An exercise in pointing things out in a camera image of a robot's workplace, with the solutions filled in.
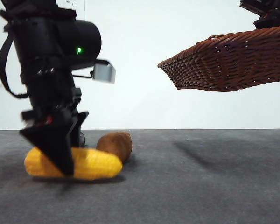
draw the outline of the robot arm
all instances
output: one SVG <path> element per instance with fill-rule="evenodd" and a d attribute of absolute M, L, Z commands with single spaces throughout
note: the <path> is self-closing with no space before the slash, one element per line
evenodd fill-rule
<path fill-rule="evenodd" d="M 75 87 L 71 72 L 94 66 L 92 78 L 114 81 L 111 64 L 97 60 L 99 30 L 91 22 L 77 21 L 75 11 L 59 8 L 55 0 L 2 2 L 6 11 L 0 15 L 8 22 L 4 27 L 8 38 L 0 51 L 0 78 L 7 91 L 17 98 L 29 97 L 32 105 L 31 111 L 22 112 L 31 126 L 20 133 L 62 173 L 73 175 L 71 147 L 81 145 L 80 126 L 88 112 L 77 112 L 81 90 Z M 26 94 L 14 94 L 8 86 L 5 66 L 12 42 Z"/>

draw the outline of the black strap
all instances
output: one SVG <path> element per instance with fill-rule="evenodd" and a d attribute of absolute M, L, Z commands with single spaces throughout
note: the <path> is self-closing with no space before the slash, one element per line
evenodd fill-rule
<path fill-rule="evenodd" d="M 17 98 L 27 98 L 28 94 L 14 94 L 13 92 L 11 92 L 9 85 L 8 85 L 8 81 L 7 81 L 7 77 L 6 77 L 6 62 L 7 62 L 7 56 L 10 50 L 10 47 L 12 45 L 14 41 L 14 37 L 13 35 L 9 32 L 8 36 L 0 50 L 0 79 L 2 84 L 4 85 L 5 89 L 10 92 L 14 97 Z"/>

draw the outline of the red component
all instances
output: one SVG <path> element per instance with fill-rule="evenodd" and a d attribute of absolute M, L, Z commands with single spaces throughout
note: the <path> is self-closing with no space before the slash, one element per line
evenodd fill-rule
<path fill-rule="evenodd" d="M 53 117 L 51 115 L 47 116 L 46 125 L 49 125 L 53 122 Z"/>

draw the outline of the basket rim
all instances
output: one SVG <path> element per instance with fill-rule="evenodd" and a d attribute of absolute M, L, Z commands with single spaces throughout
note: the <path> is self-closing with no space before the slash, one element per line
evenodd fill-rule
<path fill-rule="evenodd" d="M 191 55 L 196 54 L 199 52 L 200 54 L 208 51 L 209 47 L 217 45 L 219 42 L 232 42 L 232 41 L 239 41 L 243 39 L 249 40 L 249 38 L 256 38 L 266 36 L 274 36 L 280 34 L 280 26 L 279 27 L 272 27 L 272 28 L 263 28 L 263 29 L 255 29 L 253 31 L 245 31 L 245 32 L 237 32 L 237 33 L 228 33 L 228 34 L 219 34 L 219 35 L 211 35 L 204 41 L 197 42 L 190 48 L 187 48 L 180 53 L 174 55 L 173 57 L 166 59 L 158 64 L 158 68 L 163 68 L 174 64 L 178 61 L 185 59 Z"/>

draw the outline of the green led light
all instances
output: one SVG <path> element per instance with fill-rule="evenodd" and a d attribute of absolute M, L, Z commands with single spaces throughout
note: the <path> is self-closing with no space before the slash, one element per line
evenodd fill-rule
<path fill-rule="evenodd" d="M 76 52 L 77 52 L 77 55 L 80 55 L 80 54 L 82 54 L 83 49 L 81 47 L 77 47 Z"/>

